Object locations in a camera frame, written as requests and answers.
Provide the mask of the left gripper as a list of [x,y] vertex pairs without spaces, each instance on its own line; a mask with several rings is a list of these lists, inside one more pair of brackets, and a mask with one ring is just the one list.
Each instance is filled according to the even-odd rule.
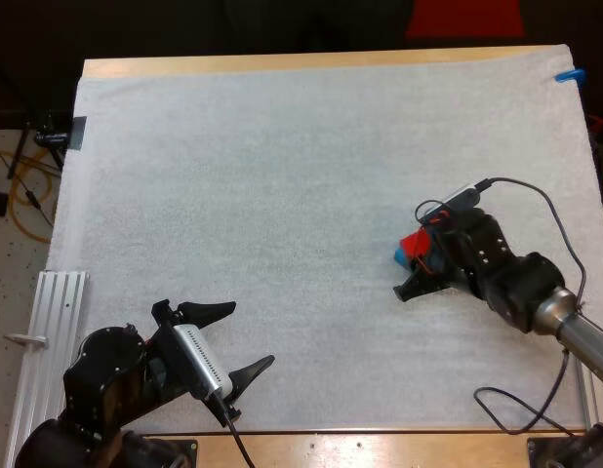
[[176,309],[168,299],[153,304],[151,314],[158,326],[153,345],[168,374],[177,385],[202,402],[223,426],[241,415],[233,403],[275,361],[265,356],[240,370],[228,373],[208,344],[202,330],[229,315],[236,302],[200,304],[183,302]]

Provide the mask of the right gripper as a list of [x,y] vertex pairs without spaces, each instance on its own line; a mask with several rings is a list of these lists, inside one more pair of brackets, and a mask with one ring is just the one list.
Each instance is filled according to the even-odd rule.
[[429,237],[434,274],[414,270],[393,288],[400,301],[449,287],[484,296],[493,276],[515,259],[496,219],[478,208],[438,216],[429,224]]

